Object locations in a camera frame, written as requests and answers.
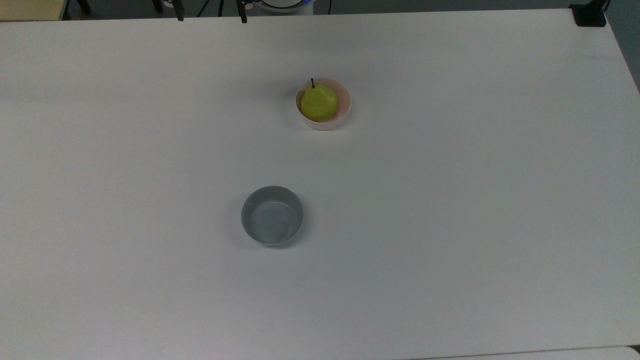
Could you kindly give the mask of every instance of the white table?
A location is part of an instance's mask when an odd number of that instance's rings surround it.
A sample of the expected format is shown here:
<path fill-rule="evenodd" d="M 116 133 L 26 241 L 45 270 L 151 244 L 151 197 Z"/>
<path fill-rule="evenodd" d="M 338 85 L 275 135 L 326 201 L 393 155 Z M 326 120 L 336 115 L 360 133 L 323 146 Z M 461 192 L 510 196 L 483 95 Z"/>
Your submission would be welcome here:
<path fill-rule="evenodd" d="M 526 352 L 487 356 L 448 357 L 449 360 L 640 360 L 629 347 L 588 348 L 579 350 Z"/>
<path fill-rule="evenodd" d="M 0 24 L 8 359 L 640 343 L 640 96 L 569 10 Z M 298 119 L 330 77 L 349 122 Z M 267 249 L 240 207 L 296 192 Z"/>

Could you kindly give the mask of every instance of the gray floor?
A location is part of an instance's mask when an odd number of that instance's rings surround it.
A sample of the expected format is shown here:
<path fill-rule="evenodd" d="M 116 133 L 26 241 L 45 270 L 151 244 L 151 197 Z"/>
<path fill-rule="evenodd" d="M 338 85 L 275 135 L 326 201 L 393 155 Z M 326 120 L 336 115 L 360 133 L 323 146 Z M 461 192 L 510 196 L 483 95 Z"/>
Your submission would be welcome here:
<path fill-rule="evenodd" d="M 74 0 L 70 4 L 73 18 L 79 15 Z M 175 17 L 171 8 L 156 13 L 151 0 L 88 0 L 92 7 L 90 16 L 84 19 L 143 19 Z M 182 0 L 186 17 L 194 17 L 205 0 Z M 388 12 L 441 12 L 467 10 L 506 10 L 566 8 L 570 3 L 587 3 L 588 0 L 333 0 L 332 14 L 388 13 Z M 210 0 L 203 17 L 218 14 L 220 0 Z M 326 13 L 329 0 L 317 0 L 315 13 Z M 226 0 L 223 16 L 237 16 L 234 0 Z M 616 34 L 629 70 L 640 88 L 640 0 L 612 0 L 607 18 Z"/>

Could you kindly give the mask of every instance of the black stand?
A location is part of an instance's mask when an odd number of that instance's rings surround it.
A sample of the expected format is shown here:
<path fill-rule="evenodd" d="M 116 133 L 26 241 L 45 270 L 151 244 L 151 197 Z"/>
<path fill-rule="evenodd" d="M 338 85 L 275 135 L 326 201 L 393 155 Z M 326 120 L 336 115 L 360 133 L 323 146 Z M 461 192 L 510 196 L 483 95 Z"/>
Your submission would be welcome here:
<path fill-rule="evenodd" d="M 607 0 L 592 0 L 587 5 L 571 4 L 569 8 L 573 11 L 573 19 L 578 26 L 589 28 L 603 28 L 607 24 L 602 7 Z"/>

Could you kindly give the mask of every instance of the green pear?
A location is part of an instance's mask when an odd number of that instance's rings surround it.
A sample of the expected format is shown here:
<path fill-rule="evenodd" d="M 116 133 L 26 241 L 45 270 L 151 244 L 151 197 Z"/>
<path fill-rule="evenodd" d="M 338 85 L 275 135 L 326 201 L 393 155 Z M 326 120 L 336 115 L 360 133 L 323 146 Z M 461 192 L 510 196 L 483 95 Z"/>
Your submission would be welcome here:
<path fill-rule="evenodd" d="M 322 121 L 330 118 L 338 108 L 338 97 L 328 87 L 315 84 L 311 79 L 311 86 L 305 90 L 300 100 L 302 114 L 313 121 Z"/>

